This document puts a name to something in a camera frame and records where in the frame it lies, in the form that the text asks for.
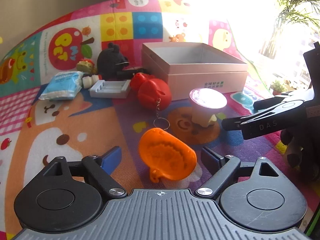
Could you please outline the orange plastic toy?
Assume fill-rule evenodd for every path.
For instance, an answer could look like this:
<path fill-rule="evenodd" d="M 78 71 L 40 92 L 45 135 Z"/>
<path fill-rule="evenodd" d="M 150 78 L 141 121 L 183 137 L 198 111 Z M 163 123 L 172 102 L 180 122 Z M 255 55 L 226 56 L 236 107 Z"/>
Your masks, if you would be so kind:
<path fill-rule="evenodd" d="M 149 167 L 149 178 L 153 183 L 162 178 L 183 180 L 197 164 L 197 155 L 192 148 L 160 128 L 149 129 L 142 135 L 138 153 Z"/>

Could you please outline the red boxing glove keychain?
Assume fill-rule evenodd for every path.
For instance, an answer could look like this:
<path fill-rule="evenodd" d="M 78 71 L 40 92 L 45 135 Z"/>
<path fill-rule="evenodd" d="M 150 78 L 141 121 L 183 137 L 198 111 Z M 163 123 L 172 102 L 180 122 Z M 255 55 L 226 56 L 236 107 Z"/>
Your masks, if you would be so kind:
<path fill-rule="evenodd" d="M 170 122 L 161 117 L 160 112 L 167 109 L 172 102 L 172 94 L 168 84 L 153 75 L 137 73 L 131 79 L 130 87 L 136 93 L 140 105 L 155 111 L 154 127 L 160 128 L 157 124 L 166 122 L 167 124 L 162 129 L 167 131 L 170 128 Z"/>

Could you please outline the black plush mouse toy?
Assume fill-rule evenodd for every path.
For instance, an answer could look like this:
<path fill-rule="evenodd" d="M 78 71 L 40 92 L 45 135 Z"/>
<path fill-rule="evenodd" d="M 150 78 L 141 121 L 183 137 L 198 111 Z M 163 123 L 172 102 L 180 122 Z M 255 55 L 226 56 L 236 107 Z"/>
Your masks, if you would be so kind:
<path fill-rule="evenodd" d="M 129 60 L 120 52 L 120 46 L 110 42 L 101 51 L 97 59 L 98 74 L 103 80 L 131 80 L 137 73 L 148 74 L 144 68 L 124 70 L 129 66 Z"/>

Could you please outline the small potted plant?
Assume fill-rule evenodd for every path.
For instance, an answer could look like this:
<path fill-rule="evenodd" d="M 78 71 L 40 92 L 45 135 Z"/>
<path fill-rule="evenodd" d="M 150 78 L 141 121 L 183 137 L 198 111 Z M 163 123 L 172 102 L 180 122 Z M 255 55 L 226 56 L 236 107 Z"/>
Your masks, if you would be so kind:
<path fill-rule="evenodd" d="M 273 81 L 272 84 L 270 85 L 270 88 L 272 89 L 273 95 L 279 95 L 287 91 L 287 88 L 284 86 L 284 84 L 278 80 Z"/>

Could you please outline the grey battery charger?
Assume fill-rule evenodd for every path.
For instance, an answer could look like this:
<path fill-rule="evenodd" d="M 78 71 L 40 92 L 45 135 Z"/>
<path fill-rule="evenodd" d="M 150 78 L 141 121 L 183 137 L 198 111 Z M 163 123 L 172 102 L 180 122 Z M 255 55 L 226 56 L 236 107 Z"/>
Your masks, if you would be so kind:
<path fill-rule="evenodd" d="M 130 80 L 99 80 L 89 89 L 89 93 L 93 98 L 125 99 L 127 98 L 130 89 Z"/>

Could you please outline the colourful cartoon play mat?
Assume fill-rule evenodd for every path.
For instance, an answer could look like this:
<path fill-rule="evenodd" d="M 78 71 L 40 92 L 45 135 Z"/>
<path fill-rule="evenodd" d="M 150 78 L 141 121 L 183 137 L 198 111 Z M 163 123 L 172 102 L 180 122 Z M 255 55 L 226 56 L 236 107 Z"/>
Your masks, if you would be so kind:
<path fill-rule="evenodd" d="M 221 123 L 270 111 L 304 110 L 303 100 L 255 110 L 256 87 L 222 93 L 225 108 L 206 128 L 191 121 L 190 98 L 172 100 L 160 116 L 166 131 L 197 155 L 185 179 L 153 183 L 138 144 L 155 128 L 155 111 L 130 89 L 125 99 L 93 98 L 82 86 L 73 100 L 40 100 L 52 77 L 77 71 L 81 59 L 97 67 L 112 42 L 130 65 L 142 67 L 142 44 L 204 43 L 240 60 L 229 25 L 210 7 L 185 0 L 111 0 L 44 26 L 1 61 L 1 239 L 319 239 L 319 180 L 307 180 L 285 160 L 282 130 L 245 140 Z M 102 198 L 70 161 L 101 156 L 114 146 L 122 158 L 111 177 L 121 198 Z M 221 156 L 254 162 L 216 200 L 195 190 L 212 175 L 204 146 Z"/>

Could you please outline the small white bottle red cap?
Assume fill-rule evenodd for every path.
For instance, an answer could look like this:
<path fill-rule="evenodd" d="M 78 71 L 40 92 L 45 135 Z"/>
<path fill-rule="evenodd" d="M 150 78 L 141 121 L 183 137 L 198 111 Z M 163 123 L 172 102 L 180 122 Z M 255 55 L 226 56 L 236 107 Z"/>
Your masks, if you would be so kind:
<path fill-rule="evenodd" d="M 82 85 L 84 89 L 89 89 L 102 79 L 101 75 L 84 76 L 82 78 Z"/>

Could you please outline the blue tissue pack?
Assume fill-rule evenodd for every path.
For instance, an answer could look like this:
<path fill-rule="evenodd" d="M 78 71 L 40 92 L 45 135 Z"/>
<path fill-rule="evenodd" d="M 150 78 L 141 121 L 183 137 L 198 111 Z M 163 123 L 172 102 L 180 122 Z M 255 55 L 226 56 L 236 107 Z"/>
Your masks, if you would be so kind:
<path fill-rule="evenodd" d="M 54 75 L 40 100 L 73 100 L 82 88 L 83 72 L 59 72 Z"/>

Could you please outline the large palm plant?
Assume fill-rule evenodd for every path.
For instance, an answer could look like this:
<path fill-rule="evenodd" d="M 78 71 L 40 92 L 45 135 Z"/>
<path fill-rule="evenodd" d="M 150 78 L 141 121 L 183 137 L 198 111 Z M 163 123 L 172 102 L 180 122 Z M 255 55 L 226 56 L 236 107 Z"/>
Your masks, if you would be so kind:
<path fill-rule="evenodd" d="M 270 59 L 276 57 L 280 36 L 289 24 L 303 24 L 319 29 L 319 0 L 277 0 L 279 13 L 271 37 L 264 42 L 259 53 Z"/>

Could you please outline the pink cardboard box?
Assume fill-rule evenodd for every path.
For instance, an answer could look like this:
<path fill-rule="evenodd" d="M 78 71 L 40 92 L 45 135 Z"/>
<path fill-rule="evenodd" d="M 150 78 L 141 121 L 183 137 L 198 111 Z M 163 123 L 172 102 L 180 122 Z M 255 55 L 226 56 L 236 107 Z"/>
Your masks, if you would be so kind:
<path fill-rule="evenodd" d="M 144 43 L 141 54 L 142 67 L 168 84 L 174 101 L 195 88 L 242 91 L 248 76 L 246 63 L 204 43 Z"/>

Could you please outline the small green red figurine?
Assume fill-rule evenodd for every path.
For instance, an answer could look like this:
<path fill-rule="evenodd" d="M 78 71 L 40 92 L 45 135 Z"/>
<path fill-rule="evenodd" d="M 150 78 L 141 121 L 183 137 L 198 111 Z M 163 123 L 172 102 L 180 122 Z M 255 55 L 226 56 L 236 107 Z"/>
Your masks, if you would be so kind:
<path fill-rule="evenodd" d="M 89 59 L 81 59 L 76 64 L 76 70 L 90 75 L 97 75 L 98 70 L 94 62 Z"/>

